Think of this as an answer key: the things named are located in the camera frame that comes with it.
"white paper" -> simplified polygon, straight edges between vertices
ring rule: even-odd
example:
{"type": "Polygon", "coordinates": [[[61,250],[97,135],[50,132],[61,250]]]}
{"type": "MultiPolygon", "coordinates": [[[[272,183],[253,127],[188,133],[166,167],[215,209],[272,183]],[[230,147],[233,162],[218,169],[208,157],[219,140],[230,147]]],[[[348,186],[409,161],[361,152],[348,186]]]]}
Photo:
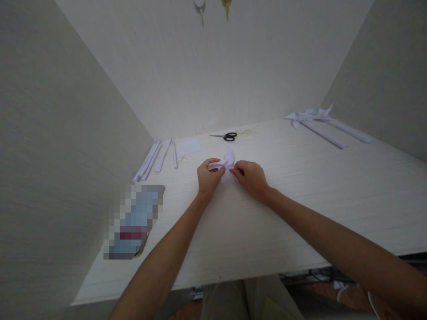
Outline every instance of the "white paper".
{"type": "Polygon", "coordinates": [[[344,131],[345,133],[349,134],[353,138],[356,138],[357,140],[362,141],[363,143],[370,144],[372,141],[374,141],[374,138],[372,138],[371,136],[368,136],[364,133],[356,131],[352,127],[349,127],[347,125],[343,125],[337,122],[335,119],[326,120],[324,122],[337,129],[340,129],[341,131],[344,131]]]}
{"type": "Polygon", "coordinates": [[[173,166],[175,167],[175,169],[178,169],[177,150],[175,148],[175,140],[172,140],[172,146],[173,146],[173,166]]]}
{"type": "Polygon", "coordinates": [[[345,125],[337,122],[335,119],[328,117],[328,115],[329,115],[329,113],[333,107],[334,107],[334,105],[331,104],[330,107],[326,110],[323,110],[321,108],[316,108],[316,109],[308,109],[304,112],[293,112],[293,113],[287,115],[284,119],[292,119],[292,125],[294,128],[298,128],[300,123],[305,125],[307,128],[318,133],[320,136],[322,136],[323,138],[325,138],[329,142],[333,143],[334,145],[336,145],[340,149],[347,148],[347,146],[342,144],[341,142],[339,142],[335,138],[332,138],[326,132],[321,131],[320,129],[317,129],[315,126],[311,125],[311,121],[315,120],[315,121],[327,123],[327,124],[337,128],[337,129],[344,131],[345,133],[349,134],[350,136],[352,136],[352,137],[354,137],[354,138],[356,138],[356,139],[358,139],[358,140],[360,140],[366,144],[369,144],[372,141],[374,141],[374,139],[372,137],[365,135],[364,133],[358,132],[358,131],[354,130],[352,127],[345,126],[345,125]]]}
{"type": "Polygon", "coordinates": [[[162,144],[159,142],[157,149],[156,149],[156,152],[154,153],[154,156],[151,158],[150,164],[148,165],[148,168],[145,171],[144,175],[141,177],[141,180],[143,180],[143,181],[147,180],[147,177],[150,174],[151,168],[153,167],[154,161],[156,161],[157,155],[159,154],[161,146],[162,146],[162,144]]]}
{"type": "Polygon", "coordinates": [[[313,120],[331,120],[330,117],[328,117],[328,114],[334,107],[333,104],[330,105],[330,107],[326,110],[323,110],[321,108],[316,109],[307,109],[304,112],[293,112],[289,115],[287,115],[284,119],[292,119],[292,125],[294,128],[298,128],[300,122],[302,121],[313,121],[313,120]]]}
{"type": "Polygon", "coordinates": [[[158,141],[154,142],[151,146],[148,155],[145,157],[144,162],[141,164],[137,174],[133,177],[132,182],[137,183],[140,176],[142,176],[147,168],[147,165],[150,163],[151,158],[153,157],[154,152],[156,151],[158,141]]]}
{"type": "Polygon", "coordinates": [[[177,158],[181,158],[196,152],[200,152],[200,143],[198,138],[183,141],[177,144],[177,158]]]}
{"type": "Polygon", "coordinates": [[[141,172],[139,173],[139,177],[142,178],[142,176],[144,175],[144,173],[147,171],[148,166],[151,163],[152,158],[154,157],[154,154],[156,153],[157,147],[159,146],[160,141],[156,141],[155,143],[155,147],[153,149],[153,151],[151,152],[150,158],[148,159],[147,163],[142,167],[141,172]]]}
{"type": "Polygon", "coordinates": [[[335,138],[331,137],[329,134],[327,134],[326,132],[317,129],[315,126],[312,125],[311,122],[308,122],[306,120],[301,121],[301,124],[306,126],[307,128],[309,128],[311,131],[314,131],[315,133],[317,133],[319,136],[321,136],[322,138],[328,140],[329,142],[331,142],[333,145],[337,146],[340,149],[344,149],[347,148],[347,145],[339,142],[338,140],[336,140],[335,138]]]}
{"type": "Polygon", "coordinates": [[[159,163],[157,165],[157,168],[156,168],[156,170],[154,170],[154,172],[160,172],[161,168],[163,167],[163,161],[165,161],[166,153],[168,153],[169,146],[170,146],[171,142],[172,142],[172,139],[169,139],[168,143],[165,144],[167,146],[166,146],[165,151],[163,152],[163,154],[159,160],[159,163]]]}
{"type": "Polygon", "coordinates": [[[225,167],[226,168],[226,172],[221,177],[221,183],[222,184],[228,184],[227,178],[228,178],[228,176],[230,174],[232,174],[230,172],[230,169],[234,168],[234,161],[235,161],[234,151],[229,146],[226,146],[226,157],[225,157],[225,159],[221,160],[217,164],[210,165],[208,167],[208,170],[212,170],[212,169],[215,169],[215,168],[217,168],[219,170],[222,167],[225,167]]]}

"pants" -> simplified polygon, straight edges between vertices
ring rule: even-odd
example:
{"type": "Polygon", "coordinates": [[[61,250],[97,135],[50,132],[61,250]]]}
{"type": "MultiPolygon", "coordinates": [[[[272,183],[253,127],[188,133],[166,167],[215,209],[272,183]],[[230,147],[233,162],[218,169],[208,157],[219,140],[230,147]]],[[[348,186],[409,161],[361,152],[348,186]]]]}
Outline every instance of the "pants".
{"type": "Polygon", "coordinates": [[[207,285],[201,320],[304,320],[277,275],[207,285]]]}

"white wall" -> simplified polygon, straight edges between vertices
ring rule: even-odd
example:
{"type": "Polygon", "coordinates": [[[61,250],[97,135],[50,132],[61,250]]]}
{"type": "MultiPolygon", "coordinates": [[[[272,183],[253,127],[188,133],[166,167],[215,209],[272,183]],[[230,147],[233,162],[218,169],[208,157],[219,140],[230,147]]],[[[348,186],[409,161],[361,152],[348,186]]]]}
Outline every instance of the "white wall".
{"type": "Polygon", "coordinates": [[[377,0],[323,106],[427,161],[427,2],[377,0]]]}
{"type": "Polygon", "coordinates": [[[53,0],[2,1],[0,61],[0,318],[47,319],[153,140],[53,0]]]}
{"type": "Polygon", "coordinates": [[[373,0],[56,0],[155,139],[318,107],[373,0]]]}

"paper strip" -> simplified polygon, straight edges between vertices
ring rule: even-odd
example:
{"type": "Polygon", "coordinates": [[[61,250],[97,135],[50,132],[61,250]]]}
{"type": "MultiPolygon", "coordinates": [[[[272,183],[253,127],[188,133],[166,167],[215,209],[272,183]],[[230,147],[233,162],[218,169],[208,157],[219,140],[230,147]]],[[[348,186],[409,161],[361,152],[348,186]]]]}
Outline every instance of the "paper strip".
{"type": "Polygon", "coordinates": [[[169,146],[170,146],[170,143],[172,142],[172,139],[169,139],[169,141],[168,141],[168,143],[167,143],[167,147],[166,147],[166,149],[165,149],[165,152],[163,152],[163,154],[162,154],[162,156],[161,156],[161,158],[160,158],[160,160],[159,160],[159,163],[158,163],[158,165],[157,165],[157,168],[156,168],[156,170],[154,170],[154,172],[160,172],[161,171],[161,168],[163,167],[163,161],[165,161],[165,157],[166,157],[166,153],[168,153],[168,150],[169,150],[169,146]]]}
{"type": "Polygon", "coordinates": [[[156,161],[157,155],[159,154],[159,151],[161,149],[162,144],[159,142],[159,145],[157,146],[156,152],[154,153],[154,156],[151,159],[151,162],[145,171],[144,175],[142,176],[141,180],[145,181],[147,180],[148,175],[150,174],[151,168],[153,167],[154,161],[156,161]]]}
{"type": "Polygon", "coordinates": [[[173,166],[175,167],[175,169],[178,169],[177,150],[175,148],[175,140],[172,140],[172,146],[173,146],[173,166]]]}
{"type": "Polygon", "coordinates": [[[139,177],[140,178],[142,178],[142,176],[144,175],[144,173],[147,171],[147,168],[150,165],[151,160],[152,160],[152,158],[154,156],[154,153],[156,152],[157,147],[159,146],[159,144],[160,144],[160,141],[156,141],[156,146],[155,146],[153,152],[151,153],[151,156],[150,156],[149,160],[147,161],[147,163],[145,164],[145,166],[142,168],[141,172],[139,173],[139,177]]]}
{"type": "Polygon", "coordinates": [[[306,126],[307,128],[309,128],[311,131],[314,131],[315,133],[317,133],[319,136],[321,136],[323,139],[328,140],[329,142],[331,142],[333,145],[337,146],[340,149],[344,149],[347,148],[347,145],[342,144],[341,142],[339,142],[338,140],[336,140],[335,138],[332,138],[329,134],[327,134],[326,132],[317,129],[315,126],[313,126],[310,122],[308,122],[307,120],[301,121],[300,122],[302,125],[306,126]]]}
{"type": "Polygon", "coordinates": [[[133,183],[137,183],[139,177],[144,174],[145,169],[147,168],[147,164],[149,164],[149,162],[151,161],[151,157],[153,156],[154,152],[156,151],[157,148],[157,141],[153,143],[153,145],[151,146],[150,151],[148,152],[148,155],[145,157],[144,162],[141,164],[141,167],[139,168],[138,172],[136,173],[136,175],[132,178],[132,182],[133,183]]]}
{"type": "Polygon", "coordinates": [[[343,124],[335,121],[334,119],[326,120],[323,122],[337,128],[337,129],[340,129],[340,130],[344,131],[345,133],[348,133],[350,136],[352,136],[353,138],[356,138],[357,140],[362,141],[363,143],[369,144],[372,141],[374,141],[374,138],[372,138],[372,137],[370,137],[364,133],[358,132],[358,131],[354,130],[352,127],[349,127],[347,125],[343,125],[343,124]]]}

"scissors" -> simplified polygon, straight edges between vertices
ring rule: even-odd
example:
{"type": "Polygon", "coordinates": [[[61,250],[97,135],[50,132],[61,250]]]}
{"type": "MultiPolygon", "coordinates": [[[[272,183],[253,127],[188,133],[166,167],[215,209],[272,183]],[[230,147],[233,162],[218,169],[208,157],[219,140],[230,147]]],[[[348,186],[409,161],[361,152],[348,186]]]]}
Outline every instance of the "scissors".
{"type": "Polygon", "coordinates": [[[227,134],[225,134],[223,136],[217,136],[217,137],[223,138],[225,141],[234,141],[235,140],[235,138],[234,138],[235,136],[237,136],[237,133],[230,132],[230,133],[227,133],[227,134]]]}

